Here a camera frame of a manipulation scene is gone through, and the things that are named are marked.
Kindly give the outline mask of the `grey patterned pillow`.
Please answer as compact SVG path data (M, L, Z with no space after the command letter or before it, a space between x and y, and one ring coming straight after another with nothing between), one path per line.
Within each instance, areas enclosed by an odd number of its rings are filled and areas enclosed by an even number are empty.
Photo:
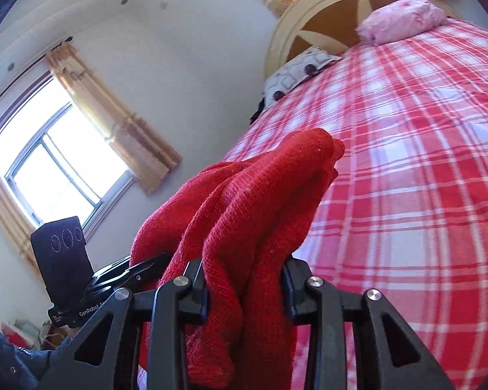
M310 47L298 54L265 80L264 108L270 108L298 85L340 59L319 47Z

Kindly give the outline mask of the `black cloth beside pillow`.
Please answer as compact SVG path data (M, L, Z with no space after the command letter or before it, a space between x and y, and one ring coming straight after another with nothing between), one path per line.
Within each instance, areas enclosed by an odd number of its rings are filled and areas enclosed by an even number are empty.
M252 116L250 117L250 125L252 125L260 117L260 115L264 111L264 108L265 108L265 99L262 98L262 100L258 104L258 107L257 107L255 113L252 114Z

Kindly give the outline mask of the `pink pillow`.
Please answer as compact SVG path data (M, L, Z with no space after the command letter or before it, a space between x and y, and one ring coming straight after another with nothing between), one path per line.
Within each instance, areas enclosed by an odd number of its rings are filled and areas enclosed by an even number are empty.
M428 0L398 0L368 15L356 28L361 41L383 45L431 31L448 23L443 9Z

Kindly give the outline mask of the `side window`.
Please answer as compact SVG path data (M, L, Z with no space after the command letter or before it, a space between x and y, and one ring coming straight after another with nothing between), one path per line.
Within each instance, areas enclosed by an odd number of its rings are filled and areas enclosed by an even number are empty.
M48 74L0 117L0 175L34 226L77 216L87 237L134 181Z

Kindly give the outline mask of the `red white plaid bedspread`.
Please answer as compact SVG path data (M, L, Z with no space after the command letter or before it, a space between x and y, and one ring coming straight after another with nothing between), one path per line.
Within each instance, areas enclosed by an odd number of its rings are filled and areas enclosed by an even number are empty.
M345 147L291 254L337 288L378 289L448 374L488 375L488 31L463 20L359 45L264 113L221 162L323 129ZM291 385L302 386L306 329Z

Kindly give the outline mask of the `red knitted sweater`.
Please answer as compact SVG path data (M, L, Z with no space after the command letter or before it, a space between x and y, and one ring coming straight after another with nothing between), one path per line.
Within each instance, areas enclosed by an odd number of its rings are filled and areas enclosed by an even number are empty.
M344 144L323 129L288 134L276 149L199 172L142 225L130 262L157 254L163 275L203 263L206 322L187 328L191 383L209 389L288 389L297 333L285 315L280 275L325 192Z

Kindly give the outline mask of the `beige side curtain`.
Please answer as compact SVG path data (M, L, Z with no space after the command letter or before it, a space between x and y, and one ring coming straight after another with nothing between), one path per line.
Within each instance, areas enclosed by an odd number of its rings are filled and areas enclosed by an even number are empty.
M46 60L52 76L129 167L142 191L153 194L181 163L181 155L93 73L71 43L48 52Z
M31 234L35 227L20 209L16 198L0 174L0 225L16 249L18 256L42 280L35 254L31 246Z

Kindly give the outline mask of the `beige side curtain right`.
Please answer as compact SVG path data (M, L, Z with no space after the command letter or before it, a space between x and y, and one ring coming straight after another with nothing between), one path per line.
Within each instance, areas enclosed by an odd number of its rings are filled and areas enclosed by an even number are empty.
M93 73L71 43L48 52L46 60L52 76L129 167L142 191L153 194L181 163L181 155Z

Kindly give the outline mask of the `cream wooden headboard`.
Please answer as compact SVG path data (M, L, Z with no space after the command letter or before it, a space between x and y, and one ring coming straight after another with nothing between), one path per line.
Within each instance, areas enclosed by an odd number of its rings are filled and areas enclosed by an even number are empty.
M271 36L264 65L268 78L311 46L341 55L359 43L356 28L372 11L397 0L295 0L280 17ZM428 0L451 18L457 13L438 0Z

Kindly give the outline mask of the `beige side curtain left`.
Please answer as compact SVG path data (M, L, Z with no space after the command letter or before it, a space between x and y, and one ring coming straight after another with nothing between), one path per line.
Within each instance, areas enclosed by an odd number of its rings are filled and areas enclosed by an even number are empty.
M20 209L16 198L0 174L0 225L16 249L18 256L42 280L35 254L31 246L31 234L35 227Z

